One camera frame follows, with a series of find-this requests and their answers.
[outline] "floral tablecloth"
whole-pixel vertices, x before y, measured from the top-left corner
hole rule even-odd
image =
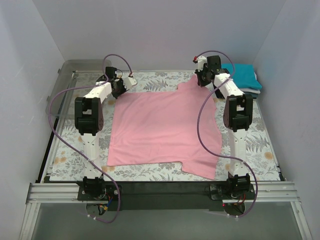
[[[76,86],[94,85],[101,72],[79,73]],[[187,82],[193,75],[192,71],[182,72],[135,72],[138,84],[130,92],[165,92],[175,91],[179,83]],[[72,94],[68,112],[74,112],[74,99],[84,96],[90,89],[76,90]],[[183,172],[180,162],[153,163],[125,166],[107,166],[108,148],[116,100],[110,96],[103,102],[104,127],[99,139],[100,157],[103,170],[116,181],[209,181],[209,179]],[[216,103],[215,119],[222,135],[223,155],[230,155],[229,137],[223,124],[225,101],[214,97]],[[73,120],[66,120],[62,126],[62,137],[71,145],[82,149],[82,139],[75,128]],[[279,173],[275,156],[266,133],[257,102],[253,102],[253,120],[248,130],[246,141],[247,163],[251,166],[260,181],[279,181]],[[83,158],[62,142],[55,149],[52,159],[51,181],[81,181],[84,174]],[[215,180],[225,181],[228,176],[230,160],[220,158],[215,170]]]

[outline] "gray floor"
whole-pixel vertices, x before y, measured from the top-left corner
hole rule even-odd
[[[41,204],[33,240],[299,240],[302,239],[289,202],[256,203],[252,212],[234,218],[205,210],[122,211],[105,224],[85,213],[85,204]],[[103,215],[112,217],[114,212]]]

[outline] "pink cloth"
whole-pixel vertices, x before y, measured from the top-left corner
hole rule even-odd
[[[116,100],[108,166],[181,162],[182,171],[214,179],[218,157],[208,153],[197,135],[199,110],[209,90],[197,76],[177,91],[125,93]],[[220,153],[221,133],[210,98],[200,119],[204,144]]]

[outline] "gray wall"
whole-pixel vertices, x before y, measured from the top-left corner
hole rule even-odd
[[[66,60],[117,53],[135,70],[185,70],[210,49],[253,63],[285,0],[33,2]]]
[[[0,1],[0,239],[18,239],[50,128],[46,99],[64,59],[31,0]]]
[[[254,66],[277,159],[293,180],[314,239],[320,239],[320,3],[287,0]]]

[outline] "purple cable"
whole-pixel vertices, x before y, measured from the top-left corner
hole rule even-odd
[[[125,63],[128,65],[129,69],[130,69],[130,74],[132,74],[132,70],[131,70],[131,67],[129,65],[129,63],[122,57],[122,56],[119,56],[117,54],[108,54],[107,56],[104,57],[103,61],[102,61],[102,72],[103,72],[103,75],[105,76],[106,80],[99,84],[99,85],[92,85],[92,86],[79,86],[79,87],[72,87],[72,88],[68,88],[68,89],[65,89],[65,90],[62,90],[61,92],[57,93],[53,98],[52,100],[50,101],[50,104],[49,104],[49,109],[48,109],[48,121],[49,121],[49,125],[50,125],[50,128],[53,132],[53,134],[61,141],[63,142],[65,145],[67,145],[69,148],[71,148],[72,150],[74,150],[75,152],[77,152],[78,154],[80,154],[82,157],[84,157],[87,161],[89,161],[89,163],[95,168],[97,169],[100,173],[102,173],[103,175],[107,176],[114,184],[116,190],[118,191],[118,207],[116,209],[116,214],[115,216],[113,217],[112,220],[110,221],[106,221],[102,218],[98,218],[98,217],[95,217],[95,216],[91,216],[91,215],[88,215],[92,218],[95,218],[97,219],[98,221],[101,221],[101,222],[104,222],[106,224],[110,224],[112,223],[113,221],[116,220],[118,214],[119,214],[119,211],[120,211],[120,206],[121,206],[121,196],[120,196],[120,190],[119,190],[119,187],[116,183],[116,181],[111,177],[109,176],[106,172],[104,172],[102,169],[100,169],[97,165],[94,164],[94,162],[92,162],[86,155],[84,155],[81,151],[79,151],[78,149],[76,149],[75,147],[71,146],[69,143],[67,143],[57,132],[56,130],[54,129],[54,125],[51,121],[51,107],[52,107],[52,104],[53,102],[57,99],[58,96],[60,96],[61,94],[65,93],[65,92],[68,92],[68,91],[73,91],[73,90],[78,90],[78,89],[88,89],[88,88],[95,88],[95,87],[98,87],[98,86],[101,86],[101,85],[104,85],[106,84],[108,81],[109,81],[109,78],[108,76],[106,75],[106,59],[107,57],[109,56],[116,56],[116,57],[119,57],[121,59],[123,59],[125,61]]]
[[[202,147],[207,151],[209,152],[210,154],[218,157],[218,158],[225,158],[225,159],[234,159],[234,160],[238,160],[240,162],[242,162],[249,170],[250,172],[252,173],[252,176],[254,178],[254,182],[255,182],[255,195],[254,195],[254,198],[253,198],[253,202],[251,204],[251,206],[249,207],[249,209],[237,216],[238,218],[241,218],[241,217],[244,217],[245,215],[247,215],[251,210],[252,208],[254,207],[255,203],[256,203],[256,200],[257,200],[257,195],[258,195],[258,180],[256,178],[256,175],[254,173],[254,171],[252,170],[252,168],[245,162],[243,161],[241,158],[238,158],[238,157],[235,157],[235,156],[224,156],[224,155],[220,155],[220,154],[217,154],[217,153],[214,153],[213,151],[210,151],[206,146],[205,144],[203,143],[202,139],[201,139],[201,136],[200,136],[200,117],[201,117],[201,113],[207,103],[207,101],[209,100],[209,98],[215,93],[215,91],[217,91],[219,88],[221,88],[222,85],[224,85],[227,81],[229,81],[230,78],[232,78],[233,75],[235,75],[235,72],[236,72],[236,67],[234,65],[234,63],[231,61],[231,59],[226,55],[224,54],[223,52],[221,51],[216,51],[216,50],[209,50],[209,51],[204,51],[202,53],[200,53],[197,57],[201,56],[202,54],[206,54],[206,53],[219,53],[219,54],[222,54],[224,55],[229,61],[230,63],[232,64],[232,68],[233,68],[233,72],[232,74],[223,82],[221,83],[219,86],[217,86],[212,92],[210,92],[210,94],[206,97],[206,99],[204,100],[204,103],[202,104],[201,108],[200,108],[200,111],[199,111],[199,115],[198,115],[198,119],[197,119],[197,122],[196,122],[196,131],[197,131],[197,134],[198,134],[198,139],[202,145]],[[217,214],[217,215],[221,215],[220,213],[213,213],[213,212],[207,212],[209,214]]]

